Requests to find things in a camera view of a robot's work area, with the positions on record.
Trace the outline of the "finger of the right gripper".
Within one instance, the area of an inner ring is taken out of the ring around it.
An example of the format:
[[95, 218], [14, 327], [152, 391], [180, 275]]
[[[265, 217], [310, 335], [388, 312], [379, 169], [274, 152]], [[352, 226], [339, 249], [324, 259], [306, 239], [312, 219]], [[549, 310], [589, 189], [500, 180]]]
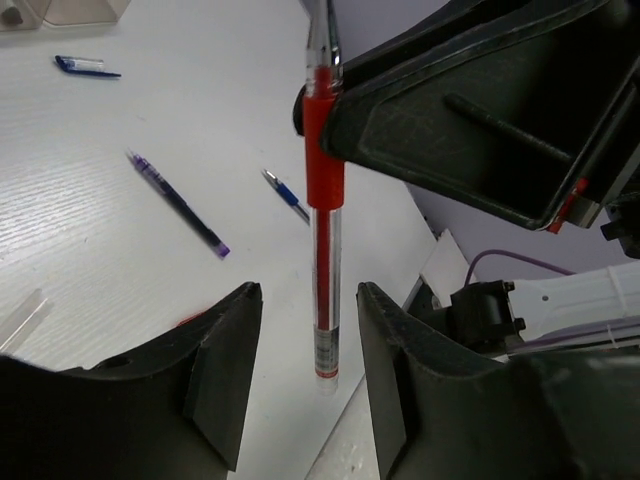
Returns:
[[635, 1], [452, 1], [349, 61], [331, 154], [529, 230], [639, 162]]
[[294, 102], [293, 110], [292, 110], [292, 122], [294, 126], [294, 130], [298, 136], [304, 135], [304, 97], [306, 94], [306, 88], [302, 87], [297, 94], [297, 97]]

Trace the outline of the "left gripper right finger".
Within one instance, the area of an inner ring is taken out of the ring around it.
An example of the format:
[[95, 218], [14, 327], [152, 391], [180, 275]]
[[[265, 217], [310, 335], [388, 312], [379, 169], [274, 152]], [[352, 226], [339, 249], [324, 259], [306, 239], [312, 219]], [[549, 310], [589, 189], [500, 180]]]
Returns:
[[635, 479], [639, 358], [543, 353], [506, 363], [357, 293], [378, 471], [384, 479]]

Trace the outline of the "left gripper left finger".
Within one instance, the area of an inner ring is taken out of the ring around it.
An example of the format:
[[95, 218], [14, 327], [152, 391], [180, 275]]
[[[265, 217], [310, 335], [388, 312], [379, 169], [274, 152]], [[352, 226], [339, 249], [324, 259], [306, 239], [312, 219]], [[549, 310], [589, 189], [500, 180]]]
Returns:
[[5, 479], [224, 479], [237, 468], [261, 330], [242, 284], [93, 368], [1, 359]]

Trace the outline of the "red gel pen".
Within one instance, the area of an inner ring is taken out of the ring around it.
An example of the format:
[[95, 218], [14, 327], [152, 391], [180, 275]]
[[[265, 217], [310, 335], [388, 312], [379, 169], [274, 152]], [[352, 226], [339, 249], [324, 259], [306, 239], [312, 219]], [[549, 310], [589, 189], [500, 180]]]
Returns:
[[345, 166], [321, 147], [329, 113], [342, 90], [340, 42], [331, 1], [316, 1], [306, 47], [302, 97], [307, 203], [313, 232], [314, 370], [321, 393], [333, 395], [339, 378], [341, 209]]

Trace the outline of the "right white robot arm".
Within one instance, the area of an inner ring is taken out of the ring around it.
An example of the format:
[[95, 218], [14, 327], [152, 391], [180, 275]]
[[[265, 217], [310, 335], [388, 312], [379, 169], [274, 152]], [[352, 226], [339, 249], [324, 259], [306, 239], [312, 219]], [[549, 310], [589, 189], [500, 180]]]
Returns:
[[310, 10], [294, 125], [322, 153], [522, 228], [602, 232], [628, 262], [518, 280], [493, 302], [466, 286], [442, 330], [498, 352], [509, 336], [600, 330], [639, 313], [639, 5], [450, 1], [343, 61], [334, 5]]

